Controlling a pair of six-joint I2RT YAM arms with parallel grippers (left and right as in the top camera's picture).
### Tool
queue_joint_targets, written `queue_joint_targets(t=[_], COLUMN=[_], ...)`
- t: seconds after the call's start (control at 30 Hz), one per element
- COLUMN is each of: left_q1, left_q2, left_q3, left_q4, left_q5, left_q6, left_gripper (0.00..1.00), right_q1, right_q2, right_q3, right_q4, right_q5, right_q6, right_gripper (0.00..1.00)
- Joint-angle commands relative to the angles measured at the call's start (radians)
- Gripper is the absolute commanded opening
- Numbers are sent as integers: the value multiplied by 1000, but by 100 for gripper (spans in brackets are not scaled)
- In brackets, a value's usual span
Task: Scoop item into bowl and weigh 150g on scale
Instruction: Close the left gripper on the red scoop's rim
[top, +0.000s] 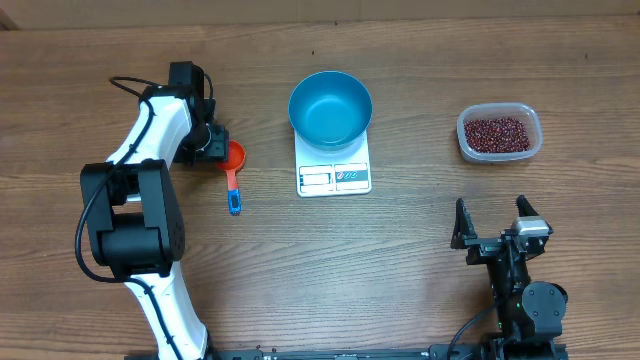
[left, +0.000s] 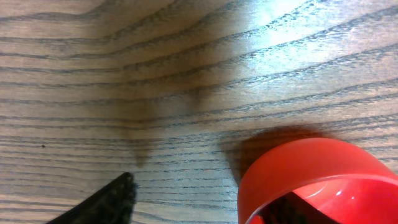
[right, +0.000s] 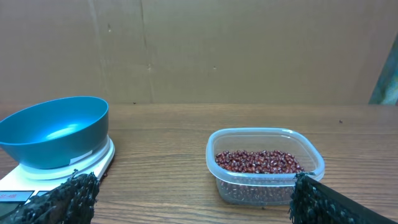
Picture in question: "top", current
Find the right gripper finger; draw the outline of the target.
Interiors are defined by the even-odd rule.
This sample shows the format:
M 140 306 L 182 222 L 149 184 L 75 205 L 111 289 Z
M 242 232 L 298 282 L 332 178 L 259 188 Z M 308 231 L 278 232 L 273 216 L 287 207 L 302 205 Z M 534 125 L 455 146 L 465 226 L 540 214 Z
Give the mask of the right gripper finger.
M 519 195 L 516 198 L 516 207 L 518 209 L 519 217 L 539 215 L 524 195 Z
M 464 199 L 456 201 L 455 224 L 450 246 L 452 249 L 466 249 L 478 238 L 475 227 L 468 212 Z

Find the orange measuring scoop blue handle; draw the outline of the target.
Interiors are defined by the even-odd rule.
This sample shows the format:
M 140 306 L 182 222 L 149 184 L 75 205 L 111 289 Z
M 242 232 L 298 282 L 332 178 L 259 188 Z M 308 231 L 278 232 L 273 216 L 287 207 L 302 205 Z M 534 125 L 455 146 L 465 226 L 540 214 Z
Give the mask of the orange measuring scoop blue handle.
M 235 141 L 229 142 L 228 159 L 218 163 L 217 168 L 223 171 L 227 179 L 227 199 L 231 215 L 239 215 L 242 211 L 241 193 L 237 180 L 237 173 L 243 168 L 246 161 L 246 151 L 243 146 Z

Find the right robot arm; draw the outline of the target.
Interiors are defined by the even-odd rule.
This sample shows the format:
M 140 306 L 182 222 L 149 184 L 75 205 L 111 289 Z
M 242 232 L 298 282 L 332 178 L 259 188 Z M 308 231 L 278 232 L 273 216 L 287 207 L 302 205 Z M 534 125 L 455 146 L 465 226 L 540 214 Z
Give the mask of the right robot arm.
M 516 199 L 518 216 L 512 225 L 491 238 L 481 238 L 463 199 L 456 201 L 453 249 L 467 252 L 466 263 L 487 268 L 493 304 L 475 315 L 454 335 L 448 359 L 566 359 L 566 347 L 555 339 L 562 334 L 568 294 L 550 282 L 534 282 L 527 262 L 545 252 L 553 228 L 525 196 Z M 477 344 L 459 342 L 464 332 L 495 312 L 499 330 Z

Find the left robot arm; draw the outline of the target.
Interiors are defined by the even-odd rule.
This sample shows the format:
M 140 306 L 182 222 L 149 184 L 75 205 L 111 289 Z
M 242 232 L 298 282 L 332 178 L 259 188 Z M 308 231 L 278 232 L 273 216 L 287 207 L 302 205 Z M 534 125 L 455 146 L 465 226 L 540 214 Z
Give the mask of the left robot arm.
M 211 335 L 184 280 L 186 230 L 170 167 L 221 162 L 215 152 L 211 85 L 148 82 L 119 148 L 80 174 L 83 211 L 76 262 L 90 279 L 123 284 L 137 300 L 158 359 L 214 359 Z

